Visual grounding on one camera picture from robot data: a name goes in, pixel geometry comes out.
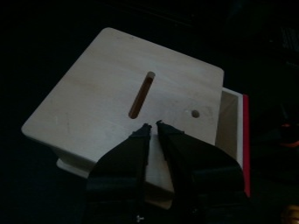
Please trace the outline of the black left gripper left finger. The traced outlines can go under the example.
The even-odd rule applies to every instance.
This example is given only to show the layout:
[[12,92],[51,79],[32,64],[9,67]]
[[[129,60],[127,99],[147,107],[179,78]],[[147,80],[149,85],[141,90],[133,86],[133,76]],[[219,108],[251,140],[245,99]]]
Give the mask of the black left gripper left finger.
[[151,128],[145,123],[95,164],[81,224],[139,224],[144,220]]

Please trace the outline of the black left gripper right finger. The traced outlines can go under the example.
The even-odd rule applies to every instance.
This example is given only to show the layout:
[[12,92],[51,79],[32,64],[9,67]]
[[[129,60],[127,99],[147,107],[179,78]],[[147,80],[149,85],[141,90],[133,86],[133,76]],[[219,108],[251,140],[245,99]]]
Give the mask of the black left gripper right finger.
[[191,224],[258,224],[237,161],[216,146],[157,122],[181,210]]

